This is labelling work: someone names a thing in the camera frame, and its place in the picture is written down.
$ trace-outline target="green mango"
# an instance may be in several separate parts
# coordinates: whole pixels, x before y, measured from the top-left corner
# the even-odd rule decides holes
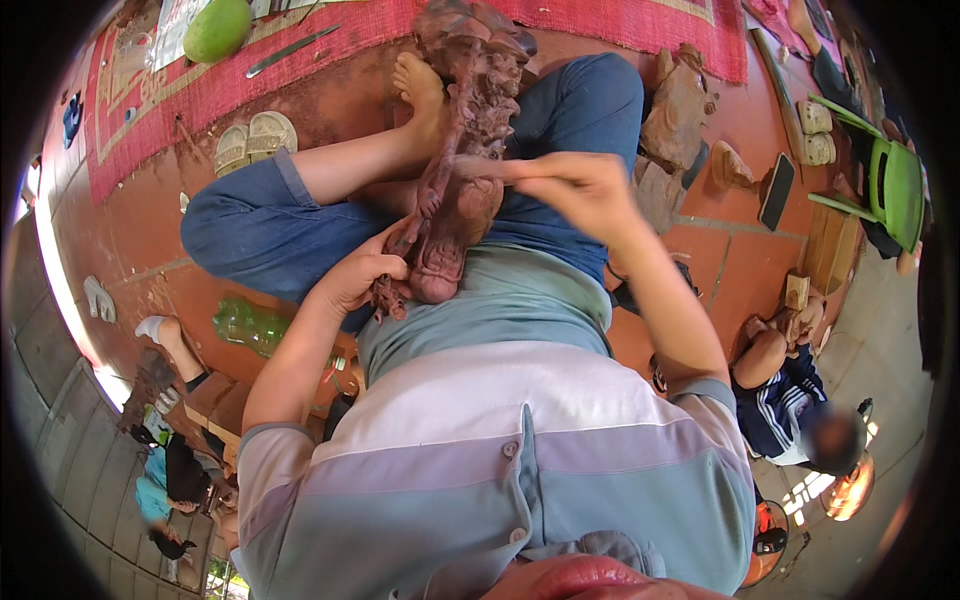
[[[212,0],[187,27],[183,53],[194,62],[216,62],[240,49],[253,19],[244,0]]]

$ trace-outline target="smartphone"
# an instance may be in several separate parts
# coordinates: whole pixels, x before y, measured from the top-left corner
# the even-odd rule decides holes
[[[774,176],[770,185],[760,197],[760,222],[771,231],[777,230],[786,199],[790,196],[790,186],[793,185],[793,163],[784,153],[780,153],[777,164],[774,166]]]

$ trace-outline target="blade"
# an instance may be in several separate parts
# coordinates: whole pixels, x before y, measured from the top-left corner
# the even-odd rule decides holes
[[[271,64],[277,62],[278,60],[283,59],[284,57],[288,57],[288,56],[292,55],[293,53],[297,52],[297,51],[298,51],[300,48],[302,48],[303,46],[306,46],[307,44],[309,44],[310,42],[312,42],[314,39],[317,39],[318,37],[326,36],[327,34],[330,34],[330,33],[333,33],[333,32],[335,32],[335,31],[337,31],[338,29],[340,29],[340,24],[339,24],[339,23],[336,24],[336,25],[331,25],[330,27],[327,27],[326,29],[324,29],[324,30],[322,30],[322,31],[319,31],[319,32],[317,32],[316,34],[310,34],[309,36],[307,36],[307,37],[305,37],[305,38],[303,38],[303,39],[298,39],[297,41],[295,41],[294,43],[290,44],[290,45],[287,46],[286,48],[282,48],[282,49],[280,49],[280,50],[277,50],[276,52],[274,52],[273,54],[271,54],[271,55],[270,55],[269,57],[267,57],[266,59],[261,60],[260,62],[258,62],[258,63],[255,64],[254,66],[250,67],[250,70],[247,71],[247,79],[253,77],[254,75],[256,75],[257,73],[259,73],[259,72],[262,71],[263,69],[265,69],[265,68],[267,68],[268,66],[270,66]]]

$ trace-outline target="lips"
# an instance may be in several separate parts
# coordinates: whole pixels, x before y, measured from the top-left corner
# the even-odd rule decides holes
[[[543,573],[534,585],[537,594],[531,600],[566,600],[582,592],[595,590],[609,593],[587,594],[595,598],[629,597],[633,590],[615,590],[598,588],[617,588],[647,584],[650,579],[632,570],[624,563],[607,556],[580,556],[554,566]]]

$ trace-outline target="plastic chair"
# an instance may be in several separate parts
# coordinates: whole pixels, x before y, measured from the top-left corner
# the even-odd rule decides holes
[[[885,139],[880,130],[849,110],[813,93],[809,98],[833,110],[838,120],[872,135],[874,146],[867,165],[869,211],[842,199],[834,200],[819,194],[808,194],[807,197],[867,221],[881,223],[890,237],[912,253],[917,249],[924,224],[924,175],[920,158],[903,144]]]

